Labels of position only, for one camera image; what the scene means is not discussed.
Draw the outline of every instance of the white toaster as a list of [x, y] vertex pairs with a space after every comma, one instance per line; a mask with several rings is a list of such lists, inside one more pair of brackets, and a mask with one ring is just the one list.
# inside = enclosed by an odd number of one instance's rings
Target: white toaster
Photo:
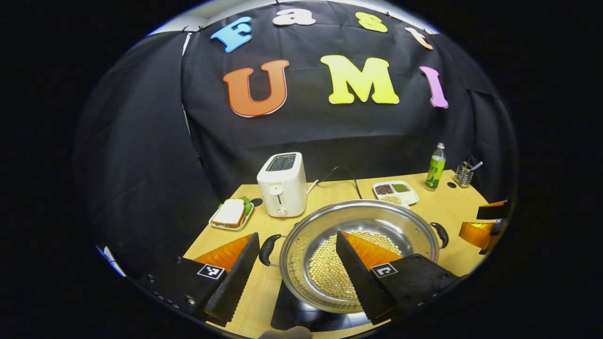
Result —
[[272, 217], [296, 217], [306, 209], [306, 172], [302, 154], [271, 156], [257, 174], [264, 205]]

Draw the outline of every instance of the bottle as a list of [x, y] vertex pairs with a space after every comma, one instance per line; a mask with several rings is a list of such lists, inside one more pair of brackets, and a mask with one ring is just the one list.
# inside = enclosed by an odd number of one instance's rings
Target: bottle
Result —
[[435, 191], [442, 178], [442, 172], [444, 171], [444, 164], [446, 164], [446, 155], [444, 154], [444, 143], [439, 142], [438, 148], [431, 156], [431, 164], [429, 171], [427, 172], [427, 179], [425, 180], [425, 186], [429, 191]]

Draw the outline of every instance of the stainless steel pot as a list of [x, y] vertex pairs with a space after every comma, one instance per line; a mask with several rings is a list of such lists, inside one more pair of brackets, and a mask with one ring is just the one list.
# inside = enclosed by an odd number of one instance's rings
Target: stainless steel pot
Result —
[[[442, 246], [436, 233], [442, 239]], [[308, 273], [314, 251], [330, 236], [342, 230], [368, 230], [385, 235], [398, 246], [402, 256], [421, 254], [438, 261], [439, 248], [448, 244], [448, 235], [437, 223], [427, 223], [413, 211], [380, 200], [347, 200], [325, 206], [299, 221], [288, 235], [273, 235], [260, 249], [259, 259], [266, 266], [280, 268], [287, 288], [301, 301], [331, 313], [362, 312], [357, 298], [337, 298], [316, 287]], [[279, 238], [286, 238], [280, 251], [279, 264], [268, 259]]]

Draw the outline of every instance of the wooden table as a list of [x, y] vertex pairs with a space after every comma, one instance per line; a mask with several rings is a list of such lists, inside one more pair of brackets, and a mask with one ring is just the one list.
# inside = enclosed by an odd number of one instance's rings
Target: wooden table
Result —
[[[419, 201], [411, 205], [412, 211], [419, 214], [428, 223], [436, 222], [444, 226], [450, 237], [445, 249], [440, 250], [438, 264], [457, 276], [470, 273], [485, 258], [478, 254], [479, 248], [459, 238], [458, 233], [463, 221], [476, 221], [478, 207], [488, 202], [473, 188], [450, 188], [454, 172], [444, 171], [440, 185], [435, 192], [425, 187], [426, 173], [411, 174], [358, 180], [358, 188], [363, 198], [375, 199], [373, 184], [383, 181], [403, 180], [415, 190]], [[250, 199], [261, 197], [258, 185], [241, 185], [233, 198], [243, 195]], [[306, 210], [298, 217], [270, 217], [264, 205], [254, 208], [245, 227], [240, 231], [229, 231], [207, 226], [191, 245], [184, 257], [194, 259], [227, 242], [238, 239], [253, 232], [259, 234], [260, 245], [266, 238], [274, 234], [288, 234], [293, 224], [306, 215], [328, 204], [343, 200], [357, 199], [358, 194], [353, 180], [324, 182], [316, 185], [308, 194]], [[283, 240], [276, 242], [270, 256], [271, 262], [278, 262]], [[274, 306], [281, 283], [280, 271], [277, 267], [267, 267], [256, 261], [245, 290], [239, 301], [233, 320], [226, 325], [226, 330], [246, 337], [257, 338], [270, 327]], [[366, 324], [354, 328], [329, 332], [314, 332], [314, 338], [341, 338], [367, 331], [375, 326]]]

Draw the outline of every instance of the foam letter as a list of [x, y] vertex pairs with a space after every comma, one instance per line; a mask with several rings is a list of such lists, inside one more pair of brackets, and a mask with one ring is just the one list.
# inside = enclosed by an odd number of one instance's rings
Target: foam letter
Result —
[[287, 26], [292, 24], [312, 25], [316, 22], [316, 20], [312, 18], [311, 11], [302, 10], [299, 8], [278, 11], [276, 15], [278, 15], [278, 17], [272, 19], [272, 22], [279, 26]]
[[240, 17], [231, 24], [228, 24], [228, 26], [222, 28], [216, 33], [213, 33], [212, 36], [210, 36], [209, 38], [213, 39], [217, 37], [226, 45], [224, 51], [226, 53], [232, 52], [235, 50], [235, 48], [241, 46], [242, 44], [248, 42], [251, 39], [251, 34], [244, 36], [240, 34], [251, 32], [251, 26], [243, 24], [244, 22], [248, 22], [250, 20], [250, 16]]
[[442, 92], [442, 85], [440, 85], [440, 79], [438, 79], [438, 71], [427, 66], [420, 66], [419, 69], [425, 73], [429, 88], [431, 89], [431, 104], [434, 107], [441, 107], [443, 109], [448, 108], [448, 101], [444, 98], [444, 92]]
[[320, 62], [329, 66], [333, 81], [333, 94], [329, 95], [332, 104], [350, 104], [354, 95], [347, 91], [347, 84], [356, 92], [360, 100], [366, 102], [371, 87], [374, 85], [373, 101], [379, 104], [397, 104], [400, 98], [394, 93], [390, 74], [387, 72], [389, 63], [383, 59], [368, 58], [362, 72], [343, 55], [326, 55]]
[[253, 68], [241, 68], [226, 74], [223, 80], [228, 84], [230, 108], [246, 118], [270, 114], [279, 109], [287, 99], [285, 81], [287, 66], [289, 66], [287, 60], [274, 60], [260, 67], [261, 70], [268, 72], [270, 82], [270, 95], [262, 101], [254, 101], [249, 93], [249, 76], [253, 73]]
[[414, 38], [417, 39], [417, 41], [421, 45], [423, 45], [423, 47], [425, 47], [427, 49], [430, 49], [432, 51], [434, 50], [434, 47], [432, 45], [428, 44], [425, 41], [425, 37], [421, 33], [417, 32], [417, 30], [415, 30], [414, 28], [411, 28], [411, 27], [406, 27], [404, 29], [407, 30], [407, 31], [409, 31], [412, 34], [412, 36], [414, 36]]
[[387, 27], [381, 23], [381, 19], [378, 17], [364, 13], [364, 12], [356, 12], [356, 17], [359, 19], [358, 23], [360, 26], [377, 32], [387, 32]]

